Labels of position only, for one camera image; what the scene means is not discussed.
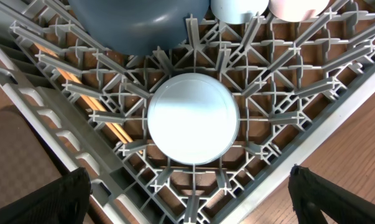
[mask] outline gray plastic rack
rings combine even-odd
[[[290,40],[277,37],[282,31],[275,27],[285,22],[272,14],[253,17],[242,26],[242,32],[217,19],[204,19],[199,25],[192,15],[186,19],[188,40],[170,51],[158,49],[146,57],[129,56],[123,64],[106,54],[109,49],[92,39],[70,10],[59,0],[35,0],[19,13],[0,1],[0,11],[16,20],[10,32],[17,44],[7,47],[0,43],[4,65],[0,65],[0,86],[68,170],[86,163],[91,167],[93,198],[114,223],[128,222],[118,202],[139,223],[241,221],[289,175],[294,164],[303,162],[375,92],[375,12],[360,10],[354,1],[337,0],[320,16],[289,24],[288,32],[295,34]],[[360,21],[371,23],[357,32]],[[332,22],[344,23],[343,38],[330,32]],[[259,33],[264,29],[266,38],[260,40]],[[55,35],[56,41],[47,40],[48,34]],[[71,34],[77,37],[74,46],[67,45]],[[60,58],[43,52],[33,54],[33,43],[52,50]],[[320,49],[321,65],[308,64],[302,53],[303,48],[313,45]],[[330,57],[328,53],[338,45],[346,46],[346,50]],[[285,51],[276,55],[276,48],[280,47]],[[182,57],[170,56],[175,52],[183,52]],[[96,68],[84,67],[86,53],[96,59]],[[75,54],[76,63],[66,62],[66,54]],[[55,67],[78,78],[93,73],[97,86],[69,81],[60,85]],[[341,78],[346,71],[354,74],[349,83]],[[153,162],[149,151],[155,144],[149,137],[146,116],[149,100],[168,78],[187,72],[215,76],[227,83],[239,99],[243,139],[232,146],[233,150],[243,152],[235,160],[238,166],[226,166],[223,158],[214,165],[198,167],[175,165],[170,159],[163,166]],[[105,80],[106,73],[114,75]],[[314,73],[321,78],[304,81]],[[241,77],[242,84],[234,74]],[[90,111],[86,118],[76,104],[81,95],[100,100],[107,111]],[[130,96],[137,100],[127,108],[124,102]],[[256,100],[263,96],[268,99],[266,107]],[[324,96],[329,104],[311,118],[305,109],[311,103],[316,105],[318,96]],[[43,116],[54,125],[49,125]],[[107,122],[125,125],[130,121],[138,121],[141,127],[135,127],[142,129],[142,135],[132,143],[113,144],[100,131]],[[261,141],[250,138],[257,123],[268,123],[270,127]],[[288,145],[280,146],[275,139],[289,127],[299,133]],[[143,166],[136,168],[130,162],[132,157],[138,158]],[[253,174],[249,166],[255,160],[265,166]],[[174,186],[174,174],[191,177],[189,193]],[[215,177],[215,187],[208,194],[198,193],[197,179],[205,175]],[[162,189],[168,189],[176,198],[181,212],[175,213],[159,196]],[[208,214],[209,204],[220,203],[218,198],[222,195],[227,203]]]

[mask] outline gray bowl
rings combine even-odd
[[[185,19],[201,21],[210,0],[69,0],[88,33],[105,47],[128,55],[151,55],[187,39]]]

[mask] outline wooden floor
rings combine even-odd
[[[302,166],[375,204],[375,94]],[[285,180],[243,223],[297,223],[287,186]]]

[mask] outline white bowl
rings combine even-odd
[[[151,99],[150,135],[174,161],[200,165],[222,156],[234,143],[239,111],[218,80],[186,73],[166,81]]]
[[[211,0],[211,10],[220,21],[243,24],[261,15],[268,4],[269,0]]]

